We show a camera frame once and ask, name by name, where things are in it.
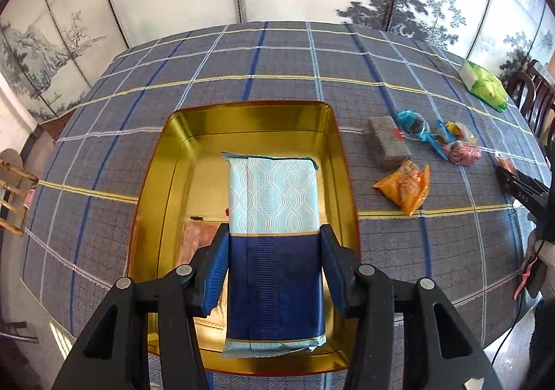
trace silver screw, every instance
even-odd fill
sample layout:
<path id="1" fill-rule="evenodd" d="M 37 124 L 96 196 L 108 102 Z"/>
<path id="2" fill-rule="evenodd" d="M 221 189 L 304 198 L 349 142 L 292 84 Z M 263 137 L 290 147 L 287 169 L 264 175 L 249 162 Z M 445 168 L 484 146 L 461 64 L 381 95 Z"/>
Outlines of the silver screw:
<path id="1" fill-rule="evenodd" d="M 420 286 L 426 290 L 431 290 L 436 286 L 436 284 L 434 284 L 432 279 L 424 278 L 420 281 Z"/>
<path id="2" fill-rule="evenodd" d="M 372 265 L 362 264 L 359 266 L 359 273 L 363 276 L 372 276 L 375 271 L 376 268 L 374 268 Z"/>
<path id="3" fill-rule="evenodd" d="M 131 279 L 128 277 L 122 277 L 118 279 L 118 281 L 116 282 L 116 287 L 118 287 L 120 290 L 123 290 L 129 287 L 130 285 L 131 285 Z"/>
<path id="4" fill-rule="evenodd" d="M 176 269 L 176 273 L 180 276 L 188 276 L 193 272 L 191 265 L 179 265 Z"/>

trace green tissue package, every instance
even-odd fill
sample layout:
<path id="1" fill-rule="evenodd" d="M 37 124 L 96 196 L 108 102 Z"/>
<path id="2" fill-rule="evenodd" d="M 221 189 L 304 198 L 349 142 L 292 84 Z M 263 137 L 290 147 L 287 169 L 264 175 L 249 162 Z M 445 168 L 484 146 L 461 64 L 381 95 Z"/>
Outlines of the green tissue package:
<path id="1" fill-rule="evenodd" d="M 491 72 L 465 60 L 459 71 L 459 76 L 470 94 L 479 97 L 501 113 L 507 108 L 509 96 L 505 92 L 501 81 Z"/>

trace white wall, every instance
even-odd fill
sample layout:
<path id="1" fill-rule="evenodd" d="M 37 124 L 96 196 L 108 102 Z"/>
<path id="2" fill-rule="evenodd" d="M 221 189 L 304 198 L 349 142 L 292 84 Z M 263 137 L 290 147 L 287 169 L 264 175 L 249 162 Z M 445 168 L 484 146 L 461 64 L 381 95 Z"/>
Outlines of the white wall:
<path id="1" fill-rule="evenodd" d="M 21 152 L 27 138 L 36 128 L 37 121 L 0 73 L 0 151 L 11 148 Z"/>

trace table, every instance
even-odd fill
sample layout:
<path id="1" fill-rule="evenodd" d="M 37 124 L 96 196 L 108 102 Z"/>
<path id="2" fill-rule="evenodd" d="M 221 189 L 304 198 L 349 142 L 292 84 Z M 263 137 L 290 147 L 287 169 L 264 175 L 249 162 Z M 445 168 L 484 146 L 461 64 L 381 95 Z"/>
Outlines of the table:
<path id="1" fill-rule="evenodd" d="M 117 56 L 62 132 L 28 218 L 22 276 L 52 316 L 78 335 L 125 274 L 135 205 L 159 132 L 179 107 L 240 100 L 308 99 L 332 106 L 359 211 L 362 259 L 390 277 L 433 277 L 485 346 L 511 325 L 512 294 L 532 225 L 494 174 L 492 153 L 510 154 L 544 182 L 550 173 L 511 103 L 500 114 L 470 95 L 462 59 L 427 44 L 353 25 L 255 22 L 181 33 Z M 466 124 L 483 157 L 471 167 L 409 142 L 431 165 L 417 216 L 399 213 L 372 184 L 385 173 L 361 132 L 368 116 L 412 109 Z M 396 321 L 394 387 L 402 378 L 402 320 Z M 156 358 L 152 358 L 155 367 Z M 319 388 L 322 379 L 289 378 Z M 216 387 L 241 377 L 215 376 Z"/>

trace gold box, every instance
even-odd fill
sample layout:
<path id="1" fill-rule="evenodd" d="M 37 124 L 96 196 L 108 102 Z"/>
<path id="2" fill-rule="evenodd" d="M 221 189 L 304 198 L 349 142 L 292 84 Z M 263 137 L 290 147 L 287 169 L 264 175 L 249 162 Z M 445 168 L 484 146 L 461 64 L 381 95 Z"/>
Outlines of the gold box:
<path id="1" fill-rule="evenodd" d="M 178 245 L 190 216 L 228 222 L 229 165 L 222 151 L 313 158 L 319 168 L 320 222 L 329 223 L 341 245 L 360 254 L 349 169 L 329 105 L 260 101 L 202 106 L 171 114 L 160 134 L 133 226 L 128 275 L 135 282 L 163 277 L 178 265 Z M 204 367 L 253 375 L 345 369 L 355 342 L 356 320 L 344 320 L 334 310 L 325 277 L 324 304 L 326 344 L 313 352 L 271 358 L 222 358 L 225 317 L 195 318 Z M 154 315 L 149 317 L 148 345 L 149 351 L 159 353 Z"/>

